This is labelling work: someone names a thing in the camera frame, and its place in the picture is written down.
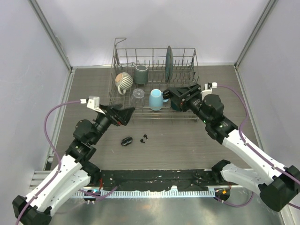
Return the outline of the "black earbud charging case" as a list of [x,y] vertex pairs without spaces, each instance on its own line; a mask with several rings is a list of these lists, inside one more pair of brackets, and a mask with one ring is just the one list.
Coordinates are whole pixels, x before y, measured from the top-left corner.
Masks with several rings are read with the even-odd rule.
[[122,139],[122,141],[120,143],[121,143],[122,146],[128,146],[132,142],[133,142],[133,138],[128,136],[128,137]]

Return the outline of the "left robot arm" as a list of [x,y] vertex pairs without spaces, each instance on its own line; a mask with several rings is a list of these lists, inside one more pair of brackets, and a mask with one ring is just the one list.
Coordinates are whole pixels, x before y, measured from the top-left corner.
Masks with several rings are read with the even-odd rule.
[[47,225],[57,210],[84,186],[95,187],[100,169],[90,162],[96,152],[94,145],[110,125],[127,125],[134,107],[97,105],[93,109],[97,117],[93,121],[80,120],[73,132],[74,140],[58,165],[26,196],[18,195],[12,202],[16,223],[24,225]]

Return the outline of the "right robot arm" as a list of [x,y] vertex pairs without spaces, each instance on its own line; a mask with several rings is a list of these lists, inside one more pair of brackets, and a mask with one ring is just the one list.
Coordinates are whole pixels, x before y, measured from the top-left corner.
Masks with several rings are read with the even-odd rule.
[[207,134],[233,151],[251,168],[241,169],[226,160],[212,168],[212,181],[217,185],[232,182],[260,196],[273,211],[279,212],[300,192],[300,171],[286,167],[253,144],[237,126],[224,115],[224,104],[212,93],[218,84],[209,82],[189,87],[170,87],[163,91],[163,99],[170,99],[183,112],[191,110],[204,124]]

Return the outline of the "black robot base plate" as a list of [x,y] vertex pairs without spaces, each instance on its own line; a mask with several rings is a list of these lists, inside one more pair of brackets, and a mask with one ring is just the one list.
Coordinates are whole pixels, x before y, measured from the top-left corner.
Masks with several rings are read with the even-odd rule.
[[102,170],[97,179],[89,185],[104,190],[118,191],[169,191],[176,186],[178,191],[207,190],[209,186],[229,186],[211,170],[174,169],[174,170]]

